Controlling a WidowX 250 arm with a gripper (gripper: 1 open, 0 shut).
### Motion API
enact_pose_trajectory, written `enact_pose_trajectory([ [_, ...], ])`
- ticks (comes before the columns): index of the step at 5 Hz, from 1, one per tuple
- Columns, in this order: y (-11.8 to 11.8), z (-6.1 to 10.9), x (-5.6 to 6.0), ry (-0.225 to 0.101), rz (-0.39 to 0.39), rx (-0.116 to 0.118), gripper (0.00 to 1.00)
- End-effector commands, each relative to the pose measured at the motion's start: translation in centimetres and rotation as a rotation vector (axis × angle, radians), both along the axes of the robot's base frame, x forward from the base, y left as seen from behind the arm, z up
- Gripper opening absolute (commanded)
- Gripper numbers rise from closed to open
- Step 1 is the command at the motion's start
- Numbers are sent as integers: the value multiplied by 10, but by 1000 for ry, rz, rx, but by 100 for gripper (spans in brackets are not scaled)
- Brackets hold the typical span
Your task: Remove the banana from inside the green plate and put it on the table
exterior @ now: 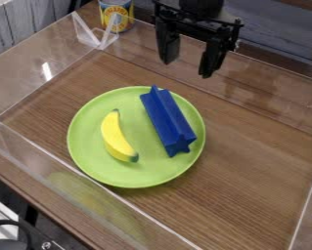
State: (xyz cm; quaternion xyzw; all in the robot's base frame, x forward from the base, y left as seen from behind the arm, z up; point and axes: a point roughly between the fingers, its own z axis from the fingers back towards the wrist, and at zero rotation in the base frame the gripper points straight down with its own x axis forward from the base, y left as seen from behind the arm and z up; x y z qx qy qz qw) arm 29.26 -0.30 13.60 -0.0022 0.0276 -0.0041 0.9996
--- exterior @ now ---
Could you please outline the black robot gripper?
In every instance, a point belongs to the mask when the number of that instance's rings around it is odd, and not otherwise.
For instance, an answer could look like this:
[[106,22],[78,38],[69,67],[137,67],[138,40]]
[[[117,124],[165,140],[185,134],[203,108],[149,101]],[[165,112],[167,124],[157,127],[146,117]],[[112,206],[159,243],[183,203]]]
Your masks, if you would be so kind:
[[180,56],[179,31],[199,40],[211,38],[201,56],[199,75],[209,78],[228,51],[236,49],[243,20],[224,9],[226,0],[153,0],[159,55],[164,64]]

